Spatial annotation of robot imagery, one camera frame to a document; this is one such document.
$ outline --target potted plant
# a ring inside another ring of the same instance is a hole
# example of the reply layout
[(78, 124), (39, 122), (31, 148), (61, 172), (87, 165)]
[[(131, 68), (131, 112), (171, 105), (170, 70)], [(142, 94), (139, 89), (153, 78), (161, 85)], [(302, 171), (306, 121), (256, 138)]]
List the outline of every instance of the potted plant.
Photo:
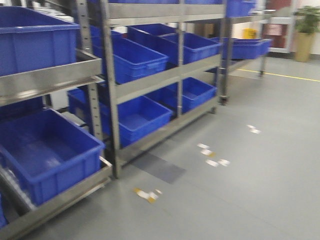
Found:
[(294, 15), (296, 16), (295, 29), (298, 31), (295, 60), (305, 63), (309, 60), (315, 35), (319, 32), (320, 7), (304, 6)]

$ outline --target tape scrap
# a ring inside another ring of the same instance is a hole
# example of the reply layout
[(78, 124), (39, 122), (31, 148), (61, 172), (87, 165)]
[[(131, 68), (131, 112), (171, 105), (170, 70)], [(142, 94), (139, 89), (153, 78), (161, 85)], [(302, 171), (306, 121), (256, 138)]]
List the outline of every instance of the tape scrap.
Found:
[(251, 132), (251, 133), (254, 133), (254, 134), (260, 134), (260, 133), (261, 133), (261, 130), (251, 129), (250, 132)]
[(213, 158), (216, 155), (216, 153), (214, 151), (210, 151), (209, 149), (203, 149), (203, 150), (201, 150), (200, 153), (202, 153), (203, 155), (206, 155), (208, 157), (211, 157), (211, 158)]
[(209, 149), (209, 146), (202, 144), (202, 143), (198, 143), (197, 147), (202, 148), (202, 149)]
[(220, 165), (222, 165), (222, 166), (224, 166), (224, 167), (228, 167), (228, 165), (230, 164), (230, 161), (225, 160), (225, 159), (220, 159), (220, 160), (218, 161), (218, 164), (220, 164)]
[(215, 167), (215, 168), (219, 166), (219, 163), (217, 163), (217, 162), (215, 162), (215, 161), (212, 161), (212, 160), (210, 160), (210, 159), (207, 159), (205, 162), (206, 162), (207, 164)]
[[(134, 188), (133, 191), (141, 198), (147, 200), (150, 204), (153, 204), (159, 196), (155, 194), (153, 191), (145, 192), (142, 191), (140, 188)], [(162, 194), (162, 192), (158, 189), (155, 190), (157, 193)]]
[(256, 127), (252, 126), (252, 125), (247, 125), (247, 127), (250, 128), (250, 129), (256, 129)]

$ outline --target epoxy floor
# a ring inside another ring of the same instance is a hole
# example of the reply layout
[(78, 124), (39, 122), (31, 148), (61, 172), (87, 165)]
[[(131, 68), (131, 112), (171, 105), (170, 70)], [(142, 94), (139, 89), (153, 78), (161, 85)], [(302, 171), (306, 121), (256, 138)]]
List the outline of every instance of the epoxy floor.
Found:
[[(319, 61), (268, 58), (266, 71), (320, 80), (319, 66)], [(258, 67), (254, 61), (244, 68)], [(320, 82), (274, 75), (260, 79), (241, 70), (232, 75), (228, 105), (144, 156), (144, 161), (157, 164), (158, 159), (183, 169), (173, 182), (129, 164), (120, 179), (23, 239), (320, 239)], [(201, 154), (198, 143), (216, 156)], [(213, 167), (206, 159), (226, 159), (230, 165)], [(150, 204), (133, 188), (163, 194)]]

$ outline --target blue plastic bin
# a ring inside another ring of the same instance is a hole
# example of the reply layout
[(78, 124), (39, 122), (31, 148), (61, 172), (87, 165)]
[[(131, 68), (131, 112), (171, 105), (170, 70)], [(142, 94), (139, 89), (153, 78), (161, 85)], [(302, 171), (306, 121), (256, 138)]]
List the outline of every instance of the blue plastic bin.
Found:
[(38, 111), (43, 107), (42, 97), (35, 97), (29, 100), (5, 105), (0, 107), (0, 122), (10, 119), (21, 117), (28, 113)]
[(220, 4), (218, 0), (185, 0), (185, 4)]
[(104, 144), (46, 109), (0, 123), (2, 166), (40, 205), (100, 169)]
[[(188, 77), (182, 85), (182, 113), (198, 107), (216, 95), (217, 88), (203, 81)], [(162, 89), (153, 91), (146, 96), (152, 100), (177, 109), (178, 84), (171, 84)]]
[[(104, 49), (93, 46), (93, 54), (103, 58)], [(124, 84), (142, 77), (162, 72), (168, 57), (131, 40), (113, 41), (115, 80)]]
[[(162, 35), (157, 38), (158, 52), (169, 56), (169, 62), (178, 65), (177, 33)], [(211, 41), (192, 33), (184, 33), (183, 64), (192, 63), (219, 53), (220, 42)]]
[(0, 194), (0, 229), (3, 228), (5, 225), (7, 225), (7, 220), (5, 218), (4, 211), (2, 208), (2, 197)]
[(271, 47), (272, 41), (272, 39), (261, 39), (261, 55), (265, 55), (269, 52), (269, 48)]
[(128, 39), (157, 50), (157, 37), (165, 34), (174, 34), (176, 29), (164, 24), (146, 24), (146, 25), (135, 25), (128, 26)]
[[(84, 92), (80, 89), (70, 90), (68, 99), (70, 113), (87, 121), (89, 106)], [(110, 109), (100, 103), (100, 111), (102, 131), (110, 135)], [(121, 146), (126, 147), (166, 125), (171, 115), (171, 110), (145, 96), (121, 103), (118, 106)]]
[[(101, 30), (97, 26), (90, 25), (91, 41), (94, 46), (102, 47), (102, 35)], [(122, 38), (122, 33), (117, 31), (111, 31), (113, 41), (117, 41)]]
[(251, 9), (256, 6), (256, 0), (242, 0), (240, 17), (248, 16)]
[[(223, 0), (215, 1), (215, 4), (223, 3)], [(227, 18), (245, 17), (255, 6), (256, 0), (227, 0), (225, 15)]]
[(0, 76), (75, 62), (79, 28), (25, 7), (0, 7)]
[(116, 4), (178, 4), (178, 0), (110, 0)]
[[(217, 41), (218, 37), (210, 38), (213, 41)], [(266, 51), (266, 47), (269, 46), (270, 41), (264, 42), (262, 39), (236, 39), (230, 38), (233, 41), (232, 45), (232, 57), (231, 59), (256, 59)], [(227, 58), (229, 38), (223, 39), (223, 53), (222, 57)]]

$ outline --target yellow floor line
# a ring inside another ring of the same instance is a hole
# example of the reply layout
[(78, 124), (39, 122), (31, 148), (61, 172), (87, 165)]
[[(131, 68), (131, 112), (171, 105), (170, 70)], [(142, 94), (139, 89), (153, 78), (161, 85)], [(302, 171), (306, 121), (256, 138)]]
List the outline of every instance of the yellow floor line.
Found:
[[(260, 73), (260, 71), (247, 70), (247, 69), (241, 69), (241, 68), (239, 68), (238, 70), (244, 71), (244, 72), (251, 72), (251, 73)], [(307, 80), (307, 81), (312, 81), (312, 82), (320, 82), (320, 80), (310, 79), (310, 78), (305, 78), (305, 77), (288, 76), (288, 75), (281, 75), (281, 74), (275, 74), (275, 73), (270, 73), (270, 72), (265, 72), (264, 74), (278, 76), (278, 77), (284, 77), (284, 78), (290, 78), (290, 79), (300, 79), (300, 80)]]

